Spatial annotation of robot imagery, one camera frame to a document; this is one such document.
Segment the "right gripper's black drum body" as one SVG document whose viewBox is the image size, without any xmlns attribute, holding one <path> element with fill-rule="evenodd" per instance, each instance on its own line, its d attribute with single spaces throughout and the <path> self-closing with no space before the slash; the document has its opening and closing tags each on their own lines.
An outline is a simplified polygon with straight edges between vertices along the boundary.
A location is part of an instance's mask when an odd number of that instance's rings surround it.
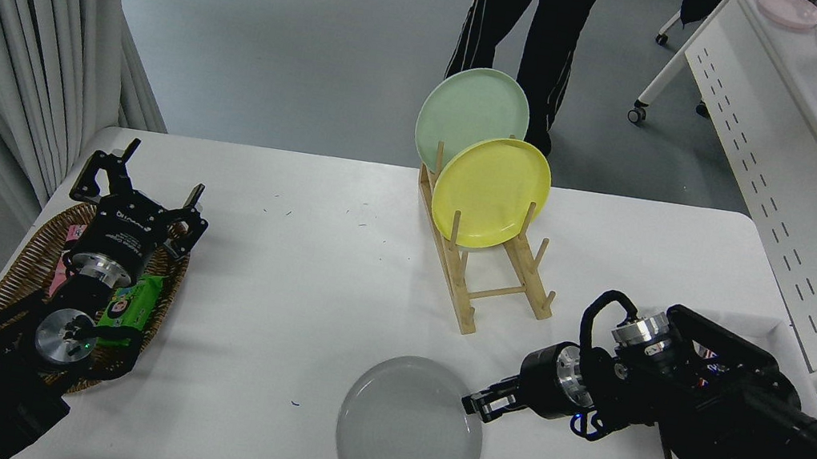
<svg viewBox="0 0 817 459">
<path fill-rule="evenodd" d="M 559 342 L 526 355 L 517 401 L 541 418 L 554 420 L 574 415 L 582 380 L 581 353 L 576 344 Z"/>
</svg>

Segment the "left gripper's black drum body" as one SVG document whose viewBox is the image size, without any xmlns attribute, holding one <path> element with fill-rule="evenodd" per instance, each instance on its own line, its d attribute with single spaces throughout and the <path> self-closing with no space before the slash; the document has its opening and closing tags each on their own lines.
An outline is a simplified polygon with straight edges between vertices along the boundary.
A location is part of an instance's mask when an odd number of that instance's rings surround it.
<svg viewBox="0 0 817 459">
<path fill-rule="evenodd" d="M 95 218 L 76 242 L 74 270 L 137 279 L 160 248 L 180 261 L 182 241 L 171 234 L 171 226 L 183 222 L 180 210 L 130 192 L 84 196 L 83 202 L 95 206 Z"/>
</svg>

